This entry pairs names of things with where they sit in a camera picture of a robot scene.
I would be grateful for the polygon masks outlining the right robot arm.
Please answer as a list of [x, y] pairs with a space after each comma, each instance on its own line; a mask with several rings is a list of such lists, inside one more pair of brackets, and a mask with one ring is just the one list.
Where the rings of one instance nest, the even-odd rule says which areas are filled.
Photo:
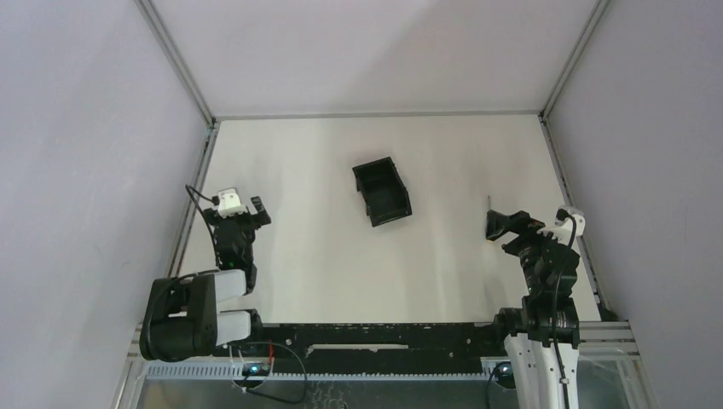
[[489, 379], [514, 389], [521, 408], [579, 407], [577, 369], [581, 321], [572, 297], [580, 255], [574, 248], [586, 220], [577, 209], [558, 208], [552, 225], [520, 210], [488, 210], [485, 237], [513, 239], [502, 250], [519, 260], [527, 293], [518, 308], [502, 308], [493, 321], [493, 343], [507, 360]]

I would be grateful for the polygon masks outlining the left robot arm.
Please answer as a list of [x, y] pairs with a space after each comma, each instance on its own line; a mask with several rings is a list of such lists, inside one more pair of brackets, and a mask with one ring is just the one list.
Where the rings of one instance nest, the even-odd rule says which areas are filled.
[[207, 356], [234, 343], [244, 354], [260, 353], [267, 342], [256, 309], [222, 310], [222, 302], [253, 293], [257, 266], [256, 232], [271, 223], [260, 197], [254, 211], [235, 190], [218, 194], [217, 205], [203, 211], [211, 229], [216, 268], [152, 283], [142, 322], [139, 348], [145, 360], [179, 362]]

